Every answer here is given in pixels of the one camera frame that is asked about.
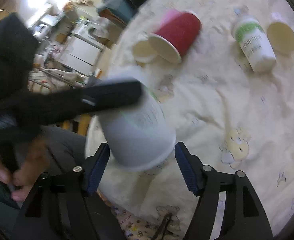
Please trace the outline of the person's left hand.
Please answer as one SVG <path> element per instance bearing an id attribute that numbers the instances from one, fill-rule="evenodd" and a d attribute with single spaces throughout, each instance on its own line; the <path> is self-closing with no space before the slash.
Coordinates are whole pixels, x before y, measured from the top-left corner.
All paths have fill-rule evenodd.
<path id="1" fill-rule="evenodd" d="M 0 181 L 21 187 L 11 193 L 16 202 L 24 202 L 37 178 L 50 166 L 46 155 L 46 143 L 43 137 L 37 137 L 29 142 L 26 157 L 20 169 L 11 173 L 0 160 Z"/>

